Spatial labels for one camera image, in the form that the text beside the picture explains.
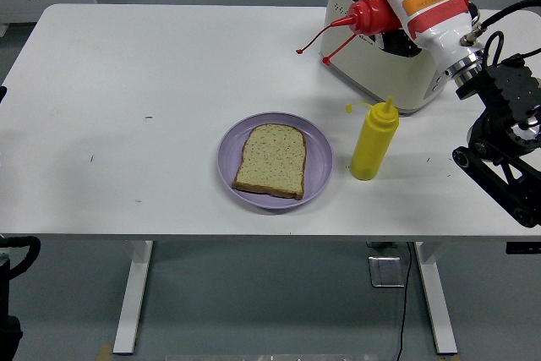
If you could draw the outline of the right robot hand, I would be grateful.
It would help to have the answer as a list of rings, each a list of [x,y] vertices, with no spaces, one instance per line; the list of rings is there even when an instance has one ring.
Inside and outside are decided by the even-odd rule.
[[[477,46],[463,46],[472,30],[466,0],[387,0],[408,38],[430,52],[439,72],[474,54]]]

